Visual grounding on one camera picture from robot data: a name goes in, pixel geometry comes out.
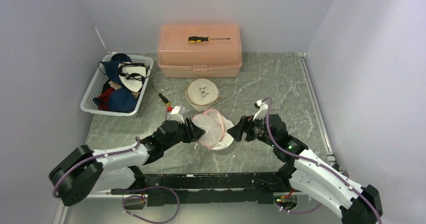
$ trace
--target red cloth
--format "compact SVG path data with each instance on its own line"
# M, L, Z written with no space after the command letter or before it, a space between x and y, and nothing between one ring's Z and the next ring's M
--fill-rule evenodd
M97 109L98 110L105 110L109 111L110 108L108 107L108 101L110 100L110 95L112 92L114 92L115 89L110 87L103 94L101 94L99 97L97 97Z

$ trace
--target floor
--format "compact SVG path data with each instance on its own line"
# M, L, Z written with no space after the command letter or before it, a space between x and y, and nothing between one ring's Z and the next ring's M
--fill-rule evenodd
M156 54L145 54L154 59ZM195 110L186 101L183 91L193 79L166 78L154 67L149 84L153 84L170 100L172 105L182 105L189 110L184 117L192 117ZM317 116L313 110L296 54L243 53L243 66L238 77L212 78L221 91L221 99L213 106L236 124L242 115L256 112L256 100L272 97L272 114L279 114L289 132L305 142L321 159L326 161L326 149L322 140ZM109 149L134 143L152 134L164 120L165 106L152 88L143 96L138 117L126 119L95 115L86 144L92 149ZM266 172L282 166L272 148L257 140L234 142L225 150L211 151L195 144L180 143L165 152L160 160L142 166L142 172L168 173L217 173L217 172Z

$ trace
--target pink toolbox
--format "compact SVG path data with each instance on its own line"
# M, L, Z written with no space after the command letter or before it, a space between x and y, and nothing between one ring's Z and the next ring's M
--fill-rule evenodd
M193 36L209 41L190 43ZM243 65L237 25L163 25L157 53L166 77L236 77Z

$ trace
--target stack of hats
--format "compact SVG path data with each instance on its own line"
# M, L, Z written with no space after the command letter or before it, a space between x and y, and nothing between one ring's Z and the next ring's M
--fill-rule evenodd
M145 78L151 75L149 66L132 63L124 53L117 53L109 62L99 62L98 66L100 64L105 69L102 74L109 78L105 85L110 87L104 87L101 95L93 99L98 109L122 113L134 111Z

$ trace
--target plastic storage box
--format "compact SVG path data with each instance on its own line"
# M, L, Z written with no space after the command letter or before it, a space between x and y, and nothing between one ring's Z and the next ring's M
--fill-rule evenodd
M192 36L229 40L190 43ZM236 77L243 65L237 25L164 25L157 53L166 77Z
M111 60L111 57L114 55L114 53L108 54L104 56L102 59L102 62L108 62ZM144 57L144 56L138 56L138 55L129 55L127 54L133 63L143 63L146 66L149 66L151 69L154 65L154 61L150 57ZM99 67L103 72L104 68L103 65L100 64ZM92 114L97 115L109 115L109 116L120 116L120 117L130 117L135 118L137 116L139 107L142 102L142 97L144 96L145 89L148 86L148 81L150 77L147 77L145 79L144 86L142 87L141 94L139 95L138 102L136 104L136 108L131 113L121 113L121 112L113 112L113 111L102 111L98 110L96 104L93 102L94 97L98 97L100 93L102 92L103 85L107 82L108 77L106 75L103 75L99 68L96 70L96 73L93 76L92 81L90 82L89 87L86 90L86 93L84 94L83 100L80 103L80 109L84 112L89 112Z

